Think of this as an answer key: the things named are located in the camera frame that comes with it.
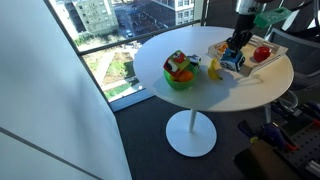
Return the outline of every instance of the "building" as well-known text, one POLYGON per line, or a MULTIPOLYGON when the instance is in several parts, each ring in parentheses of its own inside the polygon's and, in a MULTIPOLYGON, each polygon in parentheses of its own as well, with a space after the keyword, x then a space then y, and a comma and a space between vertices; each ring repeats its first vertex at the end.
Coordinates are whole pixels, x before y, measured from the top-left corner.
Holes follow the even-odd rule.
POLYGON ((171 27, 193 21, 194 0, 152 0, 140 6, 140 10, 155 23, 171 27))
POLYGON ((65 7, 78 32, 109 34, 119 27, 110 0, 72 0, 65 7))

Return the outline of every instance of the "city view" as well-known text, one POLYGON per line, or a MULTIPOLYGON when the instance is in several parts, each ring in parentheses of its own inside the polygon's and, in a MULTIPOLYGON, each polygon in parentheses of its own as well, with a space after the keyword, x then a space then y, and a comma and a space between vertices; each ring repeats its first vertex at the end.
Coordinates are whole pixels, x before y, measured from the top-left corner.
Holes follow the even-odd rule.
MULTIPOLYGON (((50 0, 50 3, 80 52, 193 21, 194 0, 50 0)), ((82 56, 109 102, 143 89, 132 65, 134 55, 147 40, 82 56)))

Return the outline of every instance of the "red object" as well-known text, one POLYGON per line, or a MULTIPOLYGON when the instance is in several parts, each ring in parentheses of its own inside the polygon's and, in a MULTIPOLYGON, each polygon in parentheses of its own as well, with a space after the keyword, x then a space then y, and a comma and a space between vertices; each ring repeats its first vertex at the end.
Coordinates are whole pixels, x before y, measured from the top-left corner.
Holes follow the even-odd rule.
POLYGON ((254 51, 253 58, 257 62, 262 62, 262 61, 266 60, 270 55, 271 55, 270 48, 268 48, 266 46, 260 46, 254 51))

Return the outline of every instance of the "floor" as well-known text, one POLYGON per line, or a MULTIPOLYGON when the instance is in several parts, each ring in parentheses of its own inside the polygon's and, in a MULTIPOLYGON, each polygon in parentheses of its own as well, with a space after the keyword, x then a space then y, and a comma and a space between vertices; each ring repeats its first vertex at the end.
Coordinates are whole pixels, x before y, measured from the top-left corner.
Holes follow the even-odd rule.
MULTIPOLYGON (((320 102, 315 91, 298 93, 301 102, 320 102)), ((184 108, 151 97, 115 113, 131 175, 134 180, 245 179, 233 157, 250 145, 237 125, 247 120, 252 128, 265 122, 264 108, 230 113, 201 112, 217 130, 217 142, 206 155, 190 158, 176 152, 166 138, 170 117, 184 108)))

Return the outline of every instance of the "green bowl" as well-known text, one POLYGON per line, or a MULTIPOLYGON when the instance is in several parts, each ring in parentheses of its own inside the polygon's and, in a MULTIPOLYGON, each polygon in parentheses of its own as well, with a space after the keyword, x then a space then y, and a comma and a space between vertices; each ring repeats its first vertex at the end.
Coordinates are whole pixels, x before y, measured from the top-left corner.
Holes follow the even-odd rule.
POLYGON ((190 81, 186 81, 186 82, 173 81, 170 78, 170 74, 166 70, 163 71, 164 77, 170 87, 172 87, 175 90, 184 90, 184 89, 190 88, 193 85, 193 83, 195 82, 195 80, 197 78, 198 69, 194 65, 189 64, 185 68, 185 70, 189 70, 193 73, 193 79, 191 79, 190 81))

